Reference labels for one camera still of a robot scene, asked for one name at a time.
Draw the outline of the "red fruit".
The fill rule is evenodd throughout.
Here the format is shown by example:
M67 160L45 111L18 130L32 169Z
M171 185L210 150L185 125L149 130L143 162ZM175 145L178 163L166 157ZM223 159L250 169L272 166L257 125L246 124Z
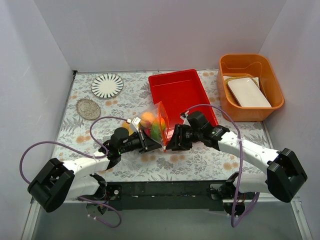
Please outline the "red fruit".
M144 131L148 136L151 135L151 130L149 128L144 128Z

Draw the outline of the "green red mango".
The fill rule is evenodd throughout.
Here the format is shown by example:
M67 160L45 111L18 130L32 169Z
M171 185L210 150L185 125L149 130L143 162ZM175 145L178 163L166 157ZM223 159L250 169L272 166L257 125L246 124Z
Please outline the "green red mango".
M160 142L162 140L162 132L166 129L166 123L163 117L156 118L151 126L150 137Z

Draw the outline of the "clear zip top bag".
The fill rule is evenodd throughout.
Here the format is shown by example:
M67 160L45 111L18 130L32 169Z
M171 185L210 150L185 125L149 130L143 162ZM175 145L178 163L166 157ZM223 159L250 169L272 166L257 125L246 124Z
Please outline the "clear zip top bag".
M138 128L166 150L169 134L169 118L161 101L147 107L136 115L139 118Z

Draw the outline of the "orange peach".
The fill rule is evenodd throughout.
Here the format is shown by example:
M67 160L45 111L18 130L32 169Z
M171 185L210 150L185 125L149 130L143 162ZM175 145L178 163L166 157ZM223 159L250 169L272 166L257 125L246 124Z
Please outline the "orange peach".
M150 126L152 126L153 122L155 120L155 116L152 112L144 112L142 115L141 115L141 125L145 128L149 128Z

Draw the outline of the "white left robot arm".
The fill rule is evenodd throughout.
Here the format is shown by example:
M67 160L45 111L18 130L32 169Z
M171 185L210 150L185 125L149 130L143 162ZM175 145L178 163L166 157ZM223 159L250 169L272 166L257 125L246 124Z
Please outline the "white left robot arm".
M142 128L130 134L126 128L118 127L93 158L81 157L70 162L50 159L31 181L27 191L48 213L69 199L84 196L95 201L104 200L108 183L99 172L117 165L123 153L134 150L145 153L160 149L166 143L163 132Z

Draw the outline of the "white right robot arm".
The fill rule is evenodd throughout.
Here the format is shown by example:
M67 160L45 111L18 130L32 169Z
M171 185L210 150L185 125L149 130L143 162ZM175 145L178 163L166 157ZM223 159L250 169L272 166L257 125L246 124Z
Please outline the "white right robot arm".
M188 151L193 143L201 142L206 147L236 157L255 166L261 173L235 172L218 193L237 199L245 193L267 193L289 203L308 177L296 154L284 148L282 151L260 146L238 136L228 128L212 124L203 113L196 111L186 118L186 124L176 124L167 150Z

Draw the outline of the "red plastic tray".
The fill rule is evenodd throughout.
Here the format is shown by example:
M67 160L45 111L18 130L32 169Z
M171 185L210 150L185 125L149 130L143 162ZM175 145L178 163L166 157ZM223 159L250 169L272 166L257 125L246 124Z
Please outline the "red plastic tray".
M199 104L210 104L195 69L152 75L148 78L153 102L162 102L168 116L169 129L182 124L181 113Z

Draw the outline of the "floral patterned table mat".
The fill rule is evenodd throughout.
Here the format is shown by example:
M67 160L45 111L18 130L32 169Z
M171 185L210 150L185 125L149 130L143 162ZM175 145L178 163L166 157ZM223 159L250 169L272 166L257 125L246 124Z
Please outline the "floral patterned table mat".
M153 103L150 72L122 72L120 76L124 81L121 93L111 99L101 99L91 91L95 74L79 72L75 75L57 137L59 145L53 153L55 158L72 161L80 158L82 153L93 154L99 143L108 140L124 119L132 118ZM80 99L96 102L102 120L94 123L82 118L76 110ZM195 143L189 151L125 153L120 163L100 174L108 182L201 181L225 180L239 169L245 173L259 172L247 162L240 164L239 159L231 154Z

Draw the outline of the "woven round coaster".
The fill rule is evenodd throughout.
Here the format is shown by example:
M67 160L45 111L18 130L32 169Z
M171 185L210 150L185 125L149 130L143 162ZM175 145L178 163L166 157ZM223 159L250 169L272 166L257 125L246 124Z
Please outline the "woven round coaster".
M96 120L101 116L101 108L99 105L87 98L82 98L76 103L77 113L86 120Z

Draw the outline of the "striped round plate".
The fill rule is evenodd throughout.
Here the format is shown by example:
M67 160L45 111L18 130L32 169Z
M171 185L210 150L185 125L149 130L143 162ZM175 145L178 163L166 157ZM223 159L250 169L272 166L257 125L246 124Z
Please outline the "striped round plate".
M96 77L91 83L92 93L101 99L111 99L124 88L124 81L116 73L105 73Z

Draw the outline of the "white rectangular plate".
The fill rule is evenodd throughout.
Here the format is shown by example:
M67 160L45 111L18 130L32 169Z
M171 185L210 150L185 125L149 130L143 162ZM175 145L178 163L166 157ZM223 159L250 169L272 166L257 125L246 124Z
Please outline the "white rectangular plate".
M228 77L225 84L236 99L237 103L244 108L271 108L271 104L260 90L256 80L251 77Z

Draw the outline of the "orange plastic basin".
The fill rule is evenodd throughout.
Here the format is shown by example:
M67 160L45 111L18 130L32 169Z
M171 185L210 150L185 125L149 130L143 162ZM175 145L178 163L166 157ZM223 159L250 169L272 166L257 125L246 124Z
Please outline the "orange plastic basin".
M216 80L221 108L235 122L261 122L285 103L269 60L260 54L226 54Z

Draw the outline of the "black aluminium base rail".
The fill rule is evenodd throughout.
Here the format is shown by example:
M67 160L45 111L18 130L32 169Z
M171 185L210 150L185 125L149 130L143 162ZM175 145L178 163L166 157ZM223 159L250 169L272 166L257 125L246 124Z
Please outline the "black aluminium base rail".
M200 209L210 207L211 203L221 204L235 195L241 199L252 199L257 192L235 195L220 194L218 190L226 181L152 181L152 182L111 182L107 183L108 193L104 200L117 210L138 209Z

